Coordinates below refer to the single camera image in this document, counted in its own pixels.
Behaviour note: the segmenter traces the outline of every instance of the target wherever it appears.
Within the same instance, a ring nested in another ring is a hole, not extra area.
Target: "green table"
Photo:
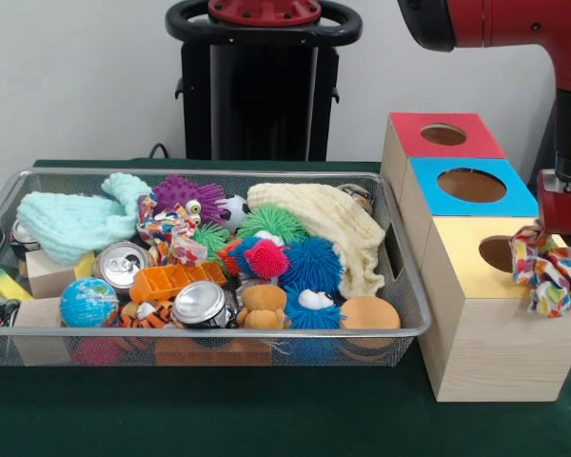
[[[342,169],[179,160],[37,166]],[[570,456],[554,404],[437,404],[414,343],[396,368],[0,368],[0,455]]]

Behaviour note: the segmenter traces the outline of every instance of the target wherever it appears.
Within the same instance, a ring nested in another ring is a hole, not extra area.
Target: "can pull tab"
[[[115,273],[126,273],[131,271],[132,263],[126,259],[111,259],[108,263],[108,268]]]

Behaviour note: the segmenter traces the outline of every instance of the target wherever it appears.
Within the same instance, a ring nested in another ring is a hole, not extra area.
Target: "purple spiky ball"
[[[220,222],[220,216],[226,212],[216,204],[216,200],[225,198],[223,189],[217,184],[199,186],[176,174],[171,174],[161,184],[152,188],[152,191],[158,199],[154,214],[164,209],[172,209],[177,203],[184,207],[190,200],[197,200],[201,204],[203,223]]]

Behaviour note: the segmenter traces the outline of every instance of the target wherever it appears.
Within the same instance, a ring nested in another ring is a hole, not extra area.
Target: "black cable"
[[[156,145],[154,145],[152,147],[152,149],[150,150],[150,154],[148,155],[148,159],[153,159],[154,158],[154,154],[156,153],[156,150],[160,149],[163,152],[163,155],[165,155],[165,158],[168,159],[169,158],[169,153],[167,152],[167,148],[165,147],[165,145],[163,143],[157,143]]]

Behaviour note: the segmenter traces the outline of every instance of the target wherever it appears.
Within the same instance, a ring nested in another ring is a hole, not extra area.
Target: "wire mesh basket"
[[[247,172],[120,169],[150,186],[177,173],[246,195],[263,182],[358,184],[375,197],[374,219],[385,230],[377,272],[378,296],[399,312],[393,330],[250,330],[145,328],[0,328],[0,366],[395,366],[413,338],[430,325],[430,313],[391,188],[374,173]],[[94,195],[114,169],[28,169],[0,193],[0,268],[29,289],[18,274],[8,237],[22,198],[33,191]]]

